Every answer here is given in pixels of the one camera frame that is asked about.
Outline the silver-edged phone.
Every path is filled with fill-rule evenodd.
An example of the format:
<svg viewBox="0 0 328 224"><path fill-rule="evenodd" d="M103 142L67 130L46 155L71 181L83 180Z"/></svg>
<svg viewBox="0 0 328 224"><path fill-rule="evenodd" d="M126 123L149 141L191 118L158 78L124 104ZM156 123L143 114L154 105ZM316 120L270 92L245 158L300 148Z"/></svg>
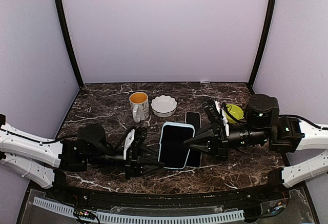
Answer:
<svg viewBox="0 0 328 224"><path fill-rule="evenodd" d="M201 164L201 152L190 150L186 166L198 168Z"/></svg>

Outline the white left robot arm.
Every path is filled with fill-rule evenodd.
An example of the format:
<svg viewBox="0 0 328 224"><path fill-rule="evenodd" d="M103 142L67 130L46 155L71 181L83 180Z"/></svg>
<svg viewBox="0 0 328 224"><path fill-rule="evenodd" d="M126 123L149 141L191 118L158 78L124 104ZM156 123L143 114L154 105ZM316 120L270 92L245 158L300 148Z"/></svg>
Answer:
<svg viewBox="0 0 328 224"><path fill-rule="evenodd" d="M117 167L130 179L163 168L164 163L153 158L156 153L143 146L147 135L147 128L132 126L112 146L100 124L89 124L76 134L46 139L14 128L2 114L1 165L69 201L72 189L65 185L66 171L86 172L88 165Z"/></svg>

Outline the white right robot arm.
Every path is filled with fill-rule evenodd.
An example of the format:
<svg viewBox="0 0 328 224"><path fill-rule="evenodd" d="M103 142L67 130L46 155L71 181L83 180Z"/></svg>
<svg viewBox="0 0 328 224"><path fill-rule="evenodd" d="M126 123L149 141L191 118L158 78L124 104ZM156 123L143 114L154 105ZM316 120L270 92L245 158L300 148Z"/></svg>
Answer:
<svg viewBox="0 0 328 224"><path fill-rule="evenodd" d="M232 118L226 103L212 99L202 103L210 126L200 129L193 138L184 141L187 149L227 160L230 149L269 145L269 150L279 153L321 149L319 155L294 166L272 170L261 195L273 200L281 192L281 186L290 188L302 181L327 172L327 125L318 125L297 115L279 113L278 100L265 94L250 97L245 118L228 123Z"/></svg>

